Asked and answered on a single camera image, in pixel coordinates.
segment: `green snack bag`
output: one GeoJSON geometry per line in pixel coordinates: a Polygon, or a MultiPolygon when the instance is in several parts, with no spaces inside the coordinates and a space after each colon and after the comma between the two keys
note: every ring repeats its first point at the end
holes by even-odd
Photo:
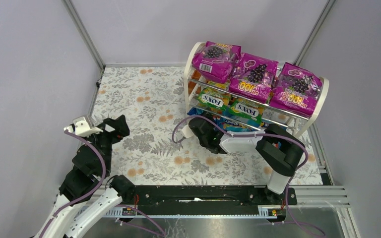
{"type": "Polygon", "coordinates": [[[228,93],[221,94],[215,89],[205,88],[199,94],[198,101],[200,104],[212,108],[214,112],[222,113],[227,110],[230,98],[228,93]]]}
{"type": "Polygon", "coordinates": [[[260,104],[250,102],[243,98],[238,98],[230,108],[230,113],[246,119],[251,119],[257,123],[262,122],[264,107],[260,104]]]}

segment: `shelf rack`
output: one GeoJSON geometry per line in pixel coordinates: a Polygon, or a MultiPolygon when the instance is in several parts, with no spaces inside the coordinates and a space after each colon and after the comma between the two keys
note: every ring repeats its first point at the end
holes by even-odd
{"type": "Polygon", "coordinates": [[[210,112],[210,113],[212,113],[214,115],[217,115],[217,116],[220,116],[220,117],[223,117],[223,118],[226,118],[226,119],[238,122],[240,124],[246,125],[246,126],[248,126],[250,128],[253,128],[253,129],[256,129],[256,130],[260,130],[261,129],[261,128],[256,128],[254,126],[251,126],[251,125],[248,125],[246,123],[243,123],[242,121],[239,121],[238,119],[231,119],[231,118],[223,116],[221,114],[214,113],[208,107],[204,107],[204,106],[199,105],[198,101],[194,98],[194,97],[197,97],[196,91],[198,90],[199,87],[202,87],[202,88],[210,87],[210,88],[213,88],[213,89],[215,89],[217,91],[229,93],[229,94],[231,94],[231,95],[233,95],[235,97],[244,98],[244,99],[246,99],[248,101],[251,101],[251,102],[263,105],[265,107],[265,110],[271,110],[271,111],[273,111],[275,113],[287,116],[288,118],[287,118],[287,120],[285,122],[279,122],[279,121],[273,120],[273,119],[266,119],[264,117],[262,117],[262,120],[264,122],[266,122],[266,123],[275,123],[275,124],[284,126],[284,127],[288,128],[288,129],[292,130],[293,131],[293,136],[295,136],[296,138],[299,137],[300,135],[302,135],[303,132],[305,132],[309,128],[309,126],[311,126],[313,124],[313,122],[315,122],[316,118],[318,118],[318,115],[319,115],[319,113],[320,113],[320,111],[322,109],[323,103],[325,102],[326,96],[328,95],[329,81],[326,78],[319,77],[319,79],[322,82],[322,89],[320,91],[320,94],[319,94],[319,97],[318,97],[318,100],[317,100],[317,104],[316,104],[316,108],[315,108],[312,116],[311,117],[301,116],[301,115],[298,115],[298,114],[293,113],[293,112],[289,112],[289,111],[286,111],[286,110],[282,110],[282,109],[277,109],[277,108],[271,107],[269,104],[260,103],[260,102],[258,102],[256,100],[248,98],[246,96],[243,96],[243,95],[240,95],[240,94],[236,94],[236,93],[233,93],[233,92],[229,92],[229,91],[224,90],[222,88],[218,88],[218,87],[209,85],[209,84],[207,84],[207,81],[206,81],[206,79],[203,76],[201,76],[199,80],[192,79],[191,76],[192,76],[193,72],[195,71],[194,67],[192,66],[193,56],[195,55],[195,53],[197,51],[199,51],[200,49],[202,49],[202,47],[205,46],[205,43],[206,42],[198,42],[198,43],[196,43],[194,45],[194,47],[190,51],[190,54],[189,54],[189,57],[188,57],[188,61],[187,61],[186,66],[185,66],[185,71],[184,71],[184,75],[183,75],[183,87],[185,88],[184,95],[185,95],[186,112],[189,112],[191,107],[195,107],[195,108],[198,108],[198,109],[201,109],[201,110],[204,110],[204,111],[208,111],[208,112],[210,112]],[[189,94],[189,85],[188,85],[189,82],[193,82],[193,83],[196,84],[190,94],[189,94]]]}

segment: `metal frame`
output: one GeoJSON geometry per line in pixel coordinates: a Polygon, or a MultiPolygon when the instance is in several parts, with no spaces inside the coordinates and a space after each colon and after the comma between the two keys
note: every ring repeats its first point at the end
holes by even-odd
{"type": "MultiPolygon", "coordinates": [[[[71,0],[62,0],[66,9],[74,24],[76,25],[81,37],[83,38],[86,46],[88,47],[90,53],[92,54],[94,60],[96,61],[99,68],[103,71],[104,68],[107,67],[149,67],[149,66],[184,66],[184,63],[161,63],[161,64],[110,64],[105,65],[103,60],[101,59],[96,47],[94,46],[91,37],[87,33],[77,11],[71,0]]],[[[315,39],[318,31],[322,27],[326,17],[330,13],[332,7],[336,3],[336,0],[328,0],[323,11],[321,12],[315,26],[313,27],[309,37],[307,38],[302,50],[294,61],[295,65],[300,65],[306,56],[307,51],[309,50],[313,40],[315,39]]],[[[97,95],[98,87],[96,87],[96,91],[94,93],[93,102],[89,109],[89,114],[92,112],[95,98],[97,95]]],[[[323,145],[320,140],[318,129],[316,124],[313,123],[310,126],[309,135],[312,139],[312,144],[317,152],[317,163],[319,165],[319,170],[323,173],[327,173],[329,179],[331,180],[331,184],[334,183],[334,179],[332,177],[331,170],[327,165],[327,157],[323,150],[323,145]]],[[[299,205],[292,207],[334,207],[334,209],[338,213],[338,217],[340,219],[341,226],[343,228],[344,234],[346,237],[354,237],[359,238],[359,231],[357,225],[353,219],[352,210],[350,208],[350,203],[345,193],[345,189],[343,186],[324,186],[324,185],[297,185],[291,186],[296,191],[296,196],[299,201],[299,205]]],[[[100,187],[92,196],[92,198],[87,202],[90,205],[93,201],[97,199],[104,192],[104,186],[100,187]]],[[[275,208],[274,206],[260,206],[260,209],[263,208],[275,208]]]]}

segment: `barcode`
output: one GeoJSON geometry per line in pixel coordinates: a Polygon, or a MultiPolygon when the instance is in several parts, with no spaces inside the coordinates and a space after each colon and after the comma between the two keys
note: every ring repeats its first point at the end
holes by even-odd
{"type": "Polygon", "coordinates": [[[199,65],[199,69],[205,72],[211,72],[212,66],[202,63],[199,65]]]}

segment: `table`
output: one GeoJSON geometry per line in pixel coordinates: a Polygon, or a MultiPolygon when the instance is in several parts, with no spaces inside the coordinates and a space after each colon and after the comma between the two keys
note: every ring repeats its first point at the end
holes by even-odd
{"type": "MultiPolygon", "coordinates": [[[[171,141],[186,116],[184,67],[107,67],[92,119],[126,116],[130,136],[113,146],[112,175],[124,174],[136,185],[265,185],[272,168],[248,153],[215,155],[191,137],[171,141]]],[[[299,137],[309,152],[291,184],[322,184],[307,131],[299,137]]]]}

